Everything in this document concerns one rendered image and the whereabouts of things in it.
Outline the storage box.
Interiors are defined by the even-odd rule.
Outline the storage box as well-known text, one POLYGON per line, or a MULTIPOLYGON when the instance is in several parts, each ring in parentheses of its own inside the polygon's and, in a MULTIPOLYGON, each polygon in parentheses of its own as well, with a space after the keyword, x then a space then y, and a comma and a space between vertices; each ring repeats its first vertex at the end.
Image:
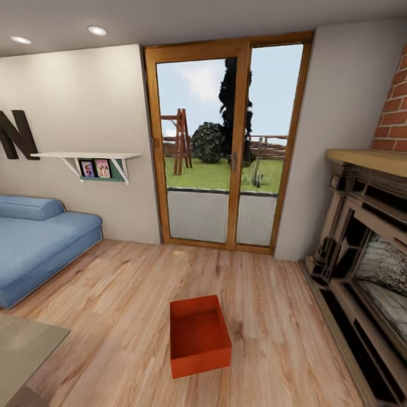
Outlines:
POLYGON ((232 343, 217 295, 170 303, 173 379, 230 366, 232 343))

